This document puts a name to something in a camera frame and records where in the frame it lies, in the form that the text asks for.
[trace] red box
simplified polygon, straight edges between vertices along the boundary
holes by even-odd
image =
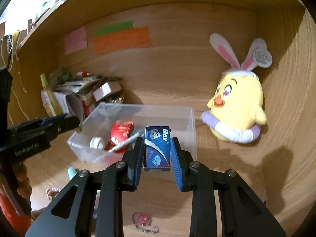
[[[112,149],[119,142],[125,141],[133,132],[134,123],[133,121],[116,121],[113,123],[111,128],[111,135],[109,142],[106,146],[106,150]],[[126,151],[126,147],[121,148],[116,153],[124,153]]]

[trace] sticky note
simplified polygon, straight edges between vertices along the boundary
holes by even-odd
[[[88,47],[86,28],[79,28],[70,34],[65,35],[65,54],[80,51]]]
[[[96,53],[113,52],[118,49],[150,47],[148,27],[121,30],[94,38]]]
[[[113,25],[108,25],[106,27],[98,28],[94,35],[96,37],[99,37],[101,35],[107,35],[114,32],[118,32],[125,29],[131,29],[133,28],[133,22],[132,21],[124,21]]]

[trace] pink sticky note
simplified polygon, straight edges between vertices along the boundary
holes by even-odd
[[[87,48],[86,28],[79,28],[70,34],[65,35],[65,54],[80,51]]]

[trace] yellow chick plush toy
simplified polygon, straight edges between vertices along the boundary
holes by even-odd
[[[210,44],[232,69],[222,74],[215,95],[207,104],[210,111],[203,112],[201,119],[220,140],[252,142],[260,135],[260,125],[266,124],[267,119],[262,109],[261,84],[251,70],[256,66],[269,67],[272,56],[265,41],[258,38],[240,66],[224,37],[214,33],[210,36]]]

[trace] razor blade box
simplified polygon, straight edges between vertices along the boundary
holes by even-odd
[[[145,171],[170,171],[169,126],[146,126],[145,129]]]

